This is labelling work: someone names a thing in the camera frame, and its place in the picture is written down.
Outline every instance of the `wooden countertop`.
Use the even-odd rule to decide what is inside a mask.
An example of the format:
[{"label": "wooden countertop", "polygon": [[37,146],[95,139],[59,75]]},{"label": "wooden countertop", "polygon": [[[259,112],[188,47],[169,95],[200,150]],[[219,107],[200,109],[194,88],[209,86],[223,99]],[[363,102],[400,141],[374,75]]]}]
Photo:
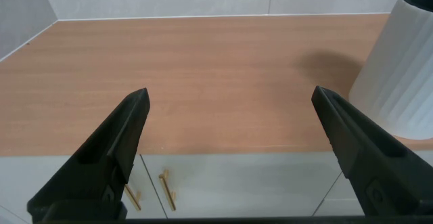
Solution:
[{"label": "wooden countertop", "polygon": [[329,151],[313,89],[346,97],[387,17],[58,22],[0,63],[0,155],[71,154],[142,87],[140,154]]}]

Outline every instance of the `gold cabinet handle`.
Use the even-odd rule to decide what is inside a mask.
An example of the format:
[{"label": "gold cabinet handle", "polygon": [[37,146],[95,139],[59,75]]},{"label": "gold cabinet handle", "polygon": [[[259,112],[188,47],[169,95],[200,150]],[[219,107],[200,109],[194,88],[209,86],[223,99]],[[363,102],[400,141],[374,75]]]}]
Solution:
[{"label": "gold cabinet handle", "polygon": [[162,189],[164,190],[165,196],[167,197],[168,204],[170,205],[170,208],[172,211],[176,210],[175,205],[175,199],[176,199],[176,192],[170,192],[167,181],[168,181],[168,170],[164,170],[164,173],[160,174],[159,176]]},{"label": "gold cabinet handle", "polygon": [[140,211],[141,210],[141,205],[140,205],[141,192],[137,191],[137,194],[134,195],[133,191],[131,190],[131,188],[129,187],[128,184],[124,185],[124,190],[127,193],[129,200],[133,203],[133,206],[135,207],[135,209],[137,211]]}]

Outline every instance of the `cabinet door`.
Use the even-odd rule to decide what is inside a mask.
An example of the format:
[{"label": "cabinet door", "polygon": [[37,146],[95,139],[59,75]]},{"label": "cabinet door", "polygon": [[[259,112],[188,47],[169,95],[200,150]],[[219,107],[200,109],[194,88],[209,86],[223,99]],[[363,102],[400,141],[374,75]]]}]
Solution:
[{"label": "cabinet door", "polygon": [[32,223],[27,202],[68,159],[69,156],[0,157],[0,205]]},{"label": "cabinet door", "polygon": [[[143,159],[168,218],[311,216],[340,174],[331,152]],[[158,177],[164,170],[175,211]]]},{"label": "cabinet door", "polygon": [[[0,206],[32,223],[27,202],[68,159],[69,156],[0,157]],[[141,210],[137,211],[124,193],[127,218],[166,218],[140,156],[134,159],[129,186],[134,194],[141,192]]]},{"label": "cabinet door", "polygon": [[[419,157],[433,165],[433,151],[416,151]],[[341,174],[326,195],[315,216],[364,215],[350,181]]]},{"label": "cabinet door", "polygon": [[14,213],[0,206],[0,223],[1,224],[28,224]]},{"label": "cabinet door", "polygon": [[[127,219],[166,219],[144,163],[138,155],[134,159],[134,167],[129,176],[128,186],[133,196],[129,197],[126,190],[122,196],[122,202],[128,210]],[[138,201],[141,210],[137,210],[133,204],[133,198]]]}]

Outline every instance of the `white vase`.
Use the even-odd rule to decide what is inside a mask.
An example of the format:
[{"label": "white vase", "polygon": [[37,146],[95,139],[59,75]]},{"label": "white vase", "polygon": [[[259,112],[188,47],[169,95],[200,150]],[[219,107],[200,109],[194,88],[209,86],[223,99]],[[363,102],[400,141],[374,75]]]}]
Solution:
[{"label": "white vase", "polygon": [[387,132],[433,137],[433,0],[398,0],[349,101]]}]

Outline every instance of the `white cabinet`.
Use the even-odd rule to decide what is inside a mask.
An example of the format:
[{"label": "white cabinet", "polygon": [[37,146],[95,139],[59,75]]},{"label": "white cabinet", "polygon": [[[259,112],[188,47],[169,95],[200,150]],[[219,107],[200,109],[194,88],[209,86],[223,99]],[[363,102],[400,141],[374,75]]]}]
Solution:
[{"label": "white cabinet", "polygon": [[0,205],[32,223],[27,202],[67,159],[69,156],[0,157]]},{"label": "white cabinet", "polygon": [[156,195],[154,186],[150,181],[149,175],[144,167],[140,156],[134,159],[134,167],[129,176],[128,186],[136,197],[137,192],[141,193],[138,203],[141,210],[137,210],[132,203],[132,199],[124,192],[122,202],[128,210],[127,219],[165,219],[164,210]]},{"label": "white cabinet", "polygon": [[[433,165],[433,151],[415,152],[428,164]],[[364,215],[350,181],[341,174],[326,195],[315,216],[350,216]]]},{"label": "white cabinet", "polygon": [[340,174],[332,152],[142,157],[168,218],[311,216]]},{"label": "white cabinet", "polygon": [[[32,223],[26,209],[27,202],[67,159],[69,156],[0,157],[0,206],[19,219]],[[124,193],[122,201],[128,210],[127,218],[166,218],[140,156],[134,159],[129,186],[133,192],[141,192],[139,203],[142,208],[137,211]]]},{"label": "white cabinet", "polygon": [[0,206],[0,223],[1,224],[27,224],[26,221]]}]

